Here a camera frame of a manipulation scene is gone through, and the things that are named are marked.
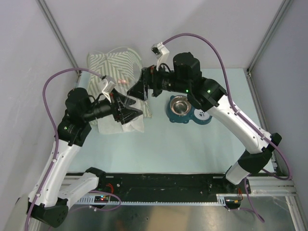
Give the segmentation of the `striped green white pet tent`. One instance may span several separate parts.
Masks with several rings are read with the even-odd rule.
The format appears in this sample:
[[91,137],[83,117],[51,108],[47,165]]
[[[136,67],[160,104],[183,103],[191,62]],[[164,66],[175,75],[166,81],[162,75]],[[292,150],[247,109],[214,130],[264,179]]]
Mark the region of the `striped green white pet tent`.
[[[118,47],[110,52],[92,51],[87,56],[88,69],[103,76],[110,76],[116,83],[115,89],[126,96],[127,91],[134,85],[141,74],[142,62],[139,54],[129,47]],[[142,110],[142,115],[131,122],[122,125],[114,121],[112,115],[96,119],[90,125],[96,127],[100,134],[116,134],[122,132],[144,132],[144,118],[151,118],[149,101],[131,97],[136,102],[132,107]]]

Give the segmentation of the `stainless steel bowl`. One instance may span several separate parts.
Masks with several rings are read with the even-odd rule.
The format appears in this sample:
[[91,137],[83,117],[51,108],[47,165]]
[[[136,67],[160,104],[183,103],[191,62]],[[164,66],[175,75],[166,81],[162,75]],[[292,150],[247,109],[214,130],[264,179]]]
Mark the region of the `stainless steel bowl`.
[[178,116],[186,115],[190,110],[187,98],[185,96],[175,96],[170,100],[170,109]]

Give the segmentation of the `teal double bowl stand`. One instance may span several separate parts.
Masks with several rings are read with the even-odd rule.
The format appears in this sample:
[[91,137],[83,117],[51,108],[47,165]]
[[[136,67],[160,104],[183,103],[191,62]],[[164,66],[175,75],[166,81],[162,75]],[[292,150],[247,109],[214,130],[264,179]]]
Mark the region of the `teal double bowl stand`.
[[188,103],[190,106],[190,110],[186,115],[179,116],[174,114],[170,109],[170,100],[173,99],[174,97],[175,95],[170,96],[169,101],[166,105],[166,115],[171,123],[188,124],[192,120],[194,123],[198,125],[207,125],[211,122],[212,116],[210,116],[209,113],[199,109],[195,109],[189,102]]

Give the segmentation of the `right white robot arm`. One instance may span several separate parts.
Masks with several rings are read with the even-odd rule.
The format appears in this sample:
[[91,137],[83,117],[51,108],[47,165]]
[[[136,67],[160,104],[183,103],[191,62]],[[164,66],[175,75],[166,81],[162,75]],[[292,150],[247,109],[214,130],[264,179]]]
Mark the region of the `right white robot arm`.
[[228,128],[245,147],[244,153],[223,177],[223,189],[233,193],[245,177],[264,168],[282,138],[278,133],[271,134],[258,128],[246,114],[241,113],[217,81],[202,76],[200,62],[190,52],[177,54],[173,58],[173,67],[172,71],[166,71],[160,65],[143,68],[139,80],[127,94],[145,101],[149,89],[153,90],[155,97],[164,90],[185,93],[195,109],[209,113]]

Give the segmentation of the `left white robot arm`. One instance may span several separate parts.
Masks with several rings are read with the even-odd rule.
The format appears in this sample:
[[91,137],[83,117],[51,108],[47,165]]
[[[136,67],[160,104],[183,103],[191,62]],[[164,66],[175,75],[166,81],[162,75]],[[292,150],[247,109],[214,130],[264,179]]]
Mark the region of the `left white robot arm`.
[[88,192],[102,192],[107,185],[106,173],[90,167],[69,187],[60,187],[68,168],[91,131],[90,122],[113,116],[116,122],[126,124],[142,115],[133,105],[134,99],[112,90],[103,100],[94,98],[84,88],[68,93],[66,110],[55,133],[55,142],[44,171],[29,194],[27,215],[53,228],[65,220],[69,209]]

